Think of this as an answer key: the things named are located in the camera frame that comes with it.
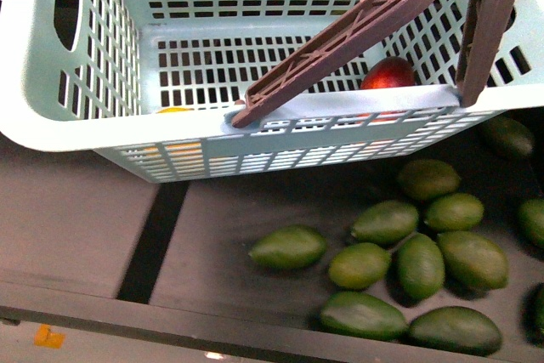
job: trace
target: light blue basket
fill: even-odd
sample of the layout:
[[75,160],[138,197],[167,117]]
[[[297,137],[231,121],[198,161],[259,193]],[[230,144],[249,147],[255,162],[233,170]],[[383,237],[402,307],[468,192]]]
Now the light blue basket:
[[[544,105],[544,0],[517,0],[493,87],[468,109],[451,85],[468,0],[436,0],[259,124],[230,126],[252,82],[358,1],[80,0],[67,50],[54,0],[3,0],[0,130],[37,150],[96,150],[157,183],[408,155]],[[359,91],[393,54],[423,85]],[[168,106],[192,111],[155,114]]]

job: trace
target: basket handle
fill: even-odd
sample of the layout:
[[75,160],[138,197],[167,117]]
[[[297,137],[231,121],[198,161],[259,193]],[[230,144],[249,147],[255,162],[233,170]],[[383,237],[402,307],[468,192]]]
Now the basket handle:
[[414,20],[433,0],[362,0],[256,81],[246,109],[232,121],[243,128]]
[[468,0],[456,84],[461,105],[476,103],[485,88],[515,0]]

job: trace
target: red fruit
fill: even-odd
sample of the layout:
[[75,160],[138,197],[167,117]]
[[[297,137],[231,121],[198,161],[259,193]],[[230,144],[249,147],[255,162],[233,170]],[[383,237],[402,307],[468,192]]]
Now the red fruit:
[[372,67],[360,89],[410,87],[416,85],[411,64],[400,57],[387,57]]

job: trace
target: green lime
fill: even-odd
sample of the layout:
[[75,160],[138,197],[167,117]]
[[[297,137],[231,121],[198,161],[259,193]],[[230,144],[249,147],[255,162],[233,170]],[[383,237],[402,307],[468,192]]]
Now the green lime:
[[508,283],[508,260],[495,242],[472,231],[439,234],[438,245],[446,271],[462,284],[480,290]]
[[380,281],[391,264],[391,255],[380,246],[362,242],[344,248],[331,261],[331,281],[345,289],[364,289]]
[[433,240],[416,234],[398,252],[397,276],[410,297],[421,300],[433,296],[444,285],[442,253]]
[[484,217],[484,205],[468,193],[452,193],[433,201],[425,212],[424,222],[437,232],[470,230]]
[[527,240],[544,249],[544,199],[524,201],[518,209],[518,222]]
[[484,142],[498,155],[510,160],[530,157],[535,149],[535,135],[521,122],[506,116],[494,116],[478,126]]
[[393,340],[408,329],[398,309],[360,292],[332,295],[320,312],[320,321],[329,331],[375,340]]
[[294,224],[260,239],[250,250],[252,260],[272,269],[307,267],[326,251],[326,240],[316,229]]
[[389,200],[367,208],[355,221],[351,235],[379,246],[395,244],[416,230],[419,213],[409,203]]
[[461,306],[446,306],[417,317],[408,337],[425,348],[477,356],[495,353],[502,345],[501,331],[493,320]]
[[428,201],[456,191],[461,177],[449,163],[436,159],[416,159],[400,169],[397,182],[410,198]]

